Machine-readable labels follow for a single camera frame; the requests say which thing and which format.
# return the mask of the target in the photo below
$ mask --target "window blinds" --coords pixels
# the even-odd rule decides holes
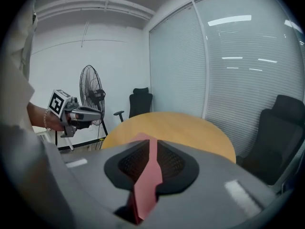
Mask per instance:
[[[245,157],[261,111],[272,108],[278,94],[303,100],[300,42],[275,0],[201,0],[196,6],[210,59],[206,119]]]
[[[177,11],[150,32],[150,61],[153,110],[202,117],[205,54],[192,5]]]

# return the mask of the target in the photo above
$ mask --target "black office chair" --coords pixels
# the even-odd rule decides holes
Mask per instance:
[[[152,105],[153,96],[149,93],[148,87],[146,88],[135,88],[133,90],[133,94],[129,96],[130,101],[130,112],[129,118],[134,117],[136,115],[141,115],[144,113],[149,113]],[[122,113],[124,111],[119,111],[114,113],[113,115],[119,115],[120,120],[123,122]]]
[[[272,109],[261,112],[253,149],[237,164],[273,185],[285,171],[305,138],[305,106],[295,98],[278,95]]]

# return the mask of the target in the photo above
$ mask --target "person's arm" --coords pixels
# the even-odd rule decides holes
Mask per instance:
[[[28,110],[30,122],[33,126],[45,127],[43,118],[46,109],[40,108],[32,103],[29,103],[27,106],[27,110]],[[48,111],[47,113],[46,124],[48,128],[51,128],[55,131],[63,131],[63,127],[59,121],[59,118],[51,111]]]

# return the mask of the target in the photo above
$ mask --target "fan grille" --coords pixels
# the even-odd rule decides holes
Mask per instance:
[[[98,109],[102,112],[102,119],[105,116],[105,101],[101,100],[98,104],[94,104],[89,98],[89,91],[102,90],[101,80],[96,70],[91,66],[87,65],[81,72],[80,78],[80,95],[81,103],[84,106]],[[100,125],[101,120],[94,121],[94,125]]]

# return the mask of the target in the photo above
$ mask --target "wooden tabletop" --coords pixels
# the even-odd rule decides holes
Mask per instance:
[[[102,148],[130,142],[138,133],[222,155],[236,162],[229,138],[212,123],[188,114],[152,112],[124,120],[107,135]]]

